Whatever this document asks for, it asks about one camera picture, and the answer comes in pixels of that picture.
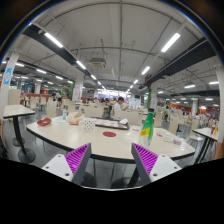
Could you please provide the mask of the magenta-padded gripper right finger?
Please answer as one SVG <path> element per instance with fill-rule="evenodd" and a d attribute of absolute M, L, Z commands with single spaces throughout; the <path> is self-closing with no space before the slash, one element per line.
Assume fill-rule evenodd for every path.
<path fill-rule="evenodd" d="M 180 167 L 166 154 L 157 155 L 138 144 L 132 144 L 131 153 L 144 185 L 180 170 Z"/>

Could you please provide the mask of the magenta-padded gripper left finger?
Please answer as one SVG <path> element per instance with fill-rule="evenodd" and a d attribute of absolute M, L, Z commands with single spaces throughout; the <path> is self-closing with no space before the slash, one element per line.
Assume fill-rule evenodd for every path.
<path fill-rule="evenodd" d="M 42 169 L 80 185 L 91 153 L 91 144 L 87 143 L 66 155 L 57 154 Z"/>

